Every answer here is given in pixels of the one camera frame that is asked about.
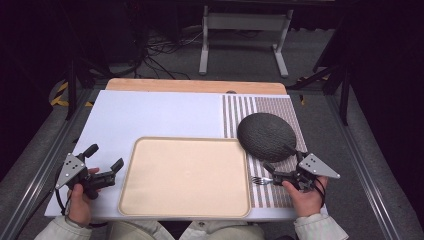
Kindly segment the striped placemat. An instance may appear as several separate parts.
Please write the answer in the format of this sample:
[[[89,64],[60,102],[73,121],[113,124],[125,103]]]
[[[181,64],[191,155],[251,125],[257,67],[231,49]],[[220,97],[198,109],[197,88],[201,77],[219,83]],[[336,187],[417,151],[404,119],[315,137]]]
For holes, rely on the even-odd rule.
[[[264,97],[248,95],[223,95],[223,136],[236,138],[240,121],[253,113],[271,113],[284,119],[294,130],[296,149],[307,152],[298,119],[289,96]],[[292,208],[290,196],[282,186],[251,184],[253,208]]]

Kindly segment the white metal stand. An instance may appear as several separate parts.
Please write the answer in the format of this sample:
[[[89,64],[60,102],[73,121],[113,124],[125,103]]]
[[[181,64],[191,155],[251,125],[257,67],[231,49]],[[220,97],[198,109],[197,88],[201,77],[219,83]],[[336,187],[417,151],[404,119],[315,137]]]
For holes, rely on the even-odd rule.
[[[275,31],[280,33],[279,40],[272,46],[277,67],[282,78],[289,76],[283,58],[282,48],[289,30],[294,11],[288,10],[281,15],[248,14],[248,13],[214,13],[207,6],[203,10],[202,19],[202,49],[199,63],[199,74],[206,75],[208,70],[210,30],[250,30]]]

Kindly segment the black stand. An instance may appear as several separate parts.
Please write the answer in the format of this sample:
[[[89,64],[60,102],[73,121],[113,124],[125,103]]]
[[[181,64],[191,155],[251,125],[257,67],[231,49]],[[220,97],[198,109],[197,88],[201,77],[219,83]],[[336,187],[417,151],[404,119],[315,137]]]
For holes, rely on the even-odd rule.
[[[351,78],[348,53],[349,22],[349,15],[345,14],[313,67],[314,74],[302,77],[294,85],[286,87],[287,90],[300,90],[327,76],[322,92],[324,95],[333,95],[338,88],[341,88],[339,116],[345,126],[348,125],[347,110]]]
[[[68,83],[67,120],[70,120],[77,110],[77,82],[80,82],[84,89],[92,88],[95,84],[95,74],[91,73],[91,70],[95,70],[101,78],[113,77],[113,74],[109,70],[85,58],[71,57],[68,61],[66,76],[66,81]]]

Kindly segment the yellow black floor tape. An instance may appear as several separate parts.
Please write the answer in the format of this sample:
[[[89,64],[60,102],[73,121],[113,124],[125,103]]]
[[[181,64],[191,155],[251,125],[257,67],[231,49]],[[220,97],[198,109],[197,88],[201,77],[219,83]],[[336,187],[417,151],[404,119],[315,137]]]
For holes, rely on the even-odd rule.
[[[70,102],[68,100],[63,100],[62,96],[64,95],[65,91],[68,89],[68,82],[67,81],[63,81],[55,95],[53,96],[52,100],[50,101],[50,105],[51,106],[64,106],[64,107],[68,107],[70,105]]]

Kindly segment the person's right hand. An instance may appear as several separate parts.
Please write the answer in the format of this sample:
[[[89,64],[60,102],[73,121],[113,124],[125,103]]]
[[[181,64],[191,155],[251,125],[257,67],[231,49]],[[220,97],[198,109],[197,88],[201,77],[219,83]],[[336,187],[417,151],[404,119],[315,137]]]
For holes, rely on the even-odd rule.
[[[282,186],[292,199],[293,206],[298,217],[309,217],[318,214],[322,208],[322,197],[320,192],[325,193],[328,178],[319,176],[316,179],[317,190],[309,192],[298,191],[290,182],[283,181]]]

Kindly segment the beige tray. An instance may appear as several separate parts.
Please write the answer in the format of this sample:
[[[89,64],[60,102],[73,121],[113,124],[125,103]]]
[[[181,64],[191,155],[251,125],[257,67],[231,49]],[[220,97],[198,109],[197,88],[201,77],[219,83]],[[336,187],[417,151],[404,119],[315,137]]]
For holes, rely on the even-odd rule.
[[[143,137],[135,143],[121,214],[238,219],[250,210],[246,154],[236,139]]]

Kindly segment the dark round placemat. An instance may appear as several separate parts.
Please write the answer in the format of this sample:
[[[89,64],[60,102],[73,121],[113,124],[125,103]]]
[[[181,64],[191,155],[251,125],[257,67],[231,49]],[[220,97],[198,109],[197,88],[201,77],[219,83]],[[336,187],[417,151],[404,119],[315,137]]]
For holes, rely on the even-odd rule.
[[[254,113],[245,117],[237,127],[237,139],[251,156],[268,162],[280,162],[290,157],[287,144],[296,149],[293,128],[282,118],[270,113]]]

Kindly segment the silver fork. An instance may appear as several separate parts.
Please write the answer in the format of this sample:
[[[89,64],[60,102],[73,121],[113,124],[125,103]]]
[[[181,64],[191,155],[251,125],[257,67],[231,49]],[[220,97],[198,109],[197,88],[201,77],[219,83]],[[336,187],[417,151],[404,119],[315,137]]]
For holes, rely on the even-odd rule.
[[[274,182],[273,179],[271,178],[257,177],[257,176],[251,177],[251,181],[252,183],[257,185],[268,185],[268,184],[273,184]]]

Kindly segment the person's light jacket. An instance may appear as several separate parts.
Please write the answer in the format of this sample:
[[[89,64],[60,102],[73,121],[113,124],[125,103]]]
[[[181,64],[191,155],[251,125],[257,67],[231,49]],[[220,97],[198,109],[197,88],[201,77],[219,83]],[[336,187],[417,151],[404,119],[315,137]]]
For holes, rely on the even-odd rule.
[[[114,221],[107,240],[265,240],[264,231],[244,221]]]

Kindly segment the white table cover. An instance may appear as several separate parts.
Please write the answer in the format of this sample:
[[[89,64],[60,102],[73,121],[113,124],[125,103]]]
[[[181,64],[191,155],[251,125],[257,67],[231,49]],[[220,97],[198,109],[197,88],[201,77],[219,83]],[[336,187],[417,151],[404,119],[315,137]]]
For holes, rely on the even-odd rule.
[[[99,93],[88,117],[74,153],[83,152],[92,144],[98,151],[87,159],[88,167],[109,170],[118,159],[123,168],[116,183],[100,192],[92,203],[96,220],[246,220],[281,221],[296,216],[292,208],[253,208],[243,218],[155,218],[125,216],[119,211],[119,201],[135,143],[143,137],[236,139],[223,136],[223,95],[284,97],[287,95],[173,93],[103,90]],[[262,164],[246,154],[251,177],[266,176]]]

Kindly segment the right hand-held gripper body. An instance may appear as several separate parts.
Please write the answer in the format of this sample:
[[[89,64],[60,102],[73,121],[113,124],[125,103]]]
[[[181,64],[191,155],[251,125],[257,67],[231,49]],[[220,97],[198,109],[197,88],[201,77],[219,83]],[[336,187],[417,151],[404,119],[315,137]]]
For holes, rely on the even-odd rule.
[[[297,190],[314,190],[318,176],[339,179],[341,175],[329,167],[325,162],[313,153],[296,153],[297,164],[293,171],[289,173],[272,171],[272,183],[281,185],[283,181],[288,181]]]

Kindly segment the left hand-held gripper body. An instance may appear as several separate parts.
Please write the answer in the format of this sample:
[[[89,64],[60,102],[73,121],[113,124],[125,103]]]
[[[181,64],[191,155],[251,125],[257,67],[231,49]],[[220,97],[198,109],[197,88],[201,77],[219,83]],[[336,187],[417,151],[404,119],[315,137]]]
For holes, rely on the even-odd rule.
[[[85,164],[85,155],[68,154],[56,181],[55,189],[63,186],[73,189],[76,184],[83,187],[84,194],[91,200],[98,197],[98,189],[113,186],[116,173],[111,170],[104,173],[90,173]]]

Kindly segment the aluminium rail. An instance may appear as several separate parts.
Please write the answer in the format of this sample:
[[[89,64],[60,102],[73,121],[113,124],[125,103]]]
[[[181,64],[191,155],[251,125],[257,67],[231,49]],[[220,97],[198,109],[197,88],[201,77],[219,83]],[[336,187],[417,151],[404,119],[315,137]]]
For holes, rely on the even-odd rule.
[[[390,217],[390,214],[384,204],[380,190],[372,179],[360,152],[360,149],[349,129],[339,116],[339,107],[334,96],[326,96],[326,102],[332,115],[335,117],[336,124],[343,136],[349,152],[352,156],[352,164],[359,181],[365,191],[366,197],[378,221],[380,229],[386,240],[400,240],[400,235]]]
[[[54,176],[65,155],[75,147],[96,90],[78,93],[77,110],[55,106],[9,173],[0,182],[0,240],[32,240],[51,221],[44,215],[51,200]]]

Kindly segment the person's left hand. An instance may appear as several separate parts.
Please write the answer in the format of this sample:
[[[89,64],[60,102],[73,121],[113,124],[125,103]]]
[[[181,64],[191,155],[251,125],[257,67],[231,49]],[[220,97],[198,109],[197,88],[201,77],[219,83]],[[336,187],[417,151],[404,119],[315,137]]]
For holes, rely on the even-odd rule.
[[[68,196],[68,218],[78,226],[88,227],[91,222],[91,200],[84,194],[83,186],[75,184]]]

